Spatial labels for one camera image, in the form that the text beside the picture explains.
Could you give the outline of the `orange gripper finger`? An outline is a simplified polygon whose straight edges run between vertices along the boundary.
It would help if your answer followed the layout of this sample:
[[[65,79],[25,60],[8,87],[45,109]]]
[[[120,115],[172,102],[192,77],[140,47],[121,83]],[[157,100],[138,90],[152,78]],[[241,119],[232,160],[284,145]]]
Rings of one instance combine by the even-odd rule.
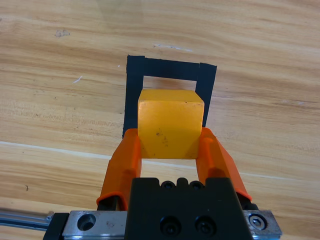
[[[141,144],[136,128],[128,129],[108,162],[98,210],[127,210],[132,180],[141,176]]]
[[[195,162],[201,183],[204,184],[208,178],[229,178],[236,193],[251,199],[233,158],[209,128],[202,128]]]

